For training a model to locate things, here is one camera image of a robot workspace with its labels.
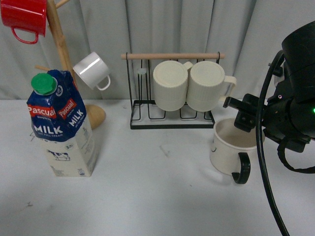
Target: ribbed ceramic mug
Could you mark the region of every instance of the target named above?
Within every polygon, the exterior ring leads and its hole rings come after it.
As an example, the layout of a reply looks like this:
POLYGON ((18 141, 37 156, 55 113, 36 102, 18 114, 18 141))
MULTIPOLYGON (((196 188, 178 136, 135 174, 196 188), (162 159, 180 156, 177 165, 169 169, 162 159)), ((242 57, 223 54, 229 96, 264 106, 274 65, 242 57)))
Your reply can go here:
POLYGON ((5 26, 11 28, 13 35, 22 43, 34 44, 38 35, 46 33, 47 0, 1 0, 1 18, 5 26), (34 41, 21 39, 15 30, 35 34, 34 41))
POLYGON ((235 118, 228 118, 215 123, 210 160, 218 171, 244 184, 250 176, 251 161, 257 158, 256 132, 238 129, 234 121, 235 118))
POLYGON ((188 70, 191 62, 181 64, 166 60, 158 64, 153 71, 154 96, 158 107, 164 111, 176 111, 186 102, 188 70))
POLYGON ((226 76, 219 64, 198 62, 190 70, 187 104, 199 112, 210 111, 230 96, 235 86, 236 78, 226 76))

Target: milk carton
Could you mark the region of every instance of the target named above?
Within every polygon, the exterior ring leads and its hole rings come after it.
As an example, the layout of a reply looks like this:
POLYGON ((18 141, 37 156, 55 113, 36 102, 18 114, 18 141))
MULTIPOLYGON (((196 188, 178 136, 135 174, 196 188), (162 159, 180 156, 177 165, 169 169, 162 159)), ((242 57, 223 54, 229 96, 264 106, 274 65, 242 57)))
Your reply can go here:
POLYGON ((59 177, 89 177, 96 148, 87 112, 68 71, 36 75, 27 101, 31 126, 59 177))

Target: black mug handle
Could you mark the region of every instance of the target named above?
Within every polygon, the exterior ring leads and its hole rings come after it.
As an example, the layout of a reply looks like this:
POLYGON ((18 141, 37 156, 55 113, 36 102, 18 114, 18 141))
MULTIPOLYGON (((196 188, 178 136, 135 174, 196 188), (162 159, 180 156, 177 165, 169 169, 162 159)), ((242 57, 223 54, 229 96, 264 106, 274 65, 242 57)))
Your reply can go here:
POLYGON ((239 152, 238 156, 240 157, 241 161, 241 172, 240 173, 233 172, 232 176, 236 183, 245 184, 248 178, 250 177, 251 162, 246 152, 239 152))

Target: wooden dowel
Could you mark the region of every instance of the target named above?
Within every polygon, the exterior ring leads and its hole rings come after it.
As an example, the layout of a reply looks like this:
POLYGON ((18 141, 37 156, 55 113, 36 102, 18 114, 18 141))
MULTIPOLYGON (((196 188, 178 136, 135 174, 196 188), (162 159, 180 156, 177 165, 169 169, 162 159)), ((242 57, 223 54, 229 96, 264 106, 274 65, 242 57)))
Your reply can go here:
MULTIPOLYGON (((122 59, 218 59, 218 53, 142 53, 142 54, 121 54, 122 59)), ((220 53, 220 59, 224 59, 225 54, 220 53)))
POLYGON ((50 70, 48 67, 41 66, 41 65, 35 65, 35 69, 43 70, 43 71, 46 71, 46 72, 50 70))
POLYGON ((58 2, 56 4, 56 9, 58 9, 59 7, 65 5, 67 2, 69 2, 70 0, 61 0, 60 2, 58 2))
POLYGON ((61 28, 54 0, 47 0, 47 20, 59 54, 59 59, 62 68, 63 70, 70 71, 73 80, 76 83, 75 74, 72 68, 68 48, 65 42, 65 36, 63 35, 63 30, 61 28))

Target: table surface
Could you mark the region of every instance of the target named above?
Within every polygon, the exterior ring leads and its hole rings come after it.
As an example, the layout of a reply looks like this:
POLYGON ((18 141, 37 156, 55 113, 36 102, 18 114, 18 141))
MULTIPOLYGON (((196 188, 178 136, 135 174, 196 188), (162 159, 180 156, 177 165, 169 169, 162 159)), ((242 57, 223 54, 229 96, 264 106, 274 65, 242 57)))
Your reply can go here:
MULTIPOLYGON (((23 100, 0 101, 1 236, 277 236, 258 161, 245 185, 210 162, 213 129, 131 130, 129 100, 88 100, 107 118, 93 131, 91 177, 55 177, 34 138, 23 100)), ((237 111, 219 104, 215 120, 237 111)), ((287 170, 264 143, 278 209, 290 234, 315 232, 315 175, 287 170)), ((315 165, 315 146, 286 151, 292 166, 315 165)))

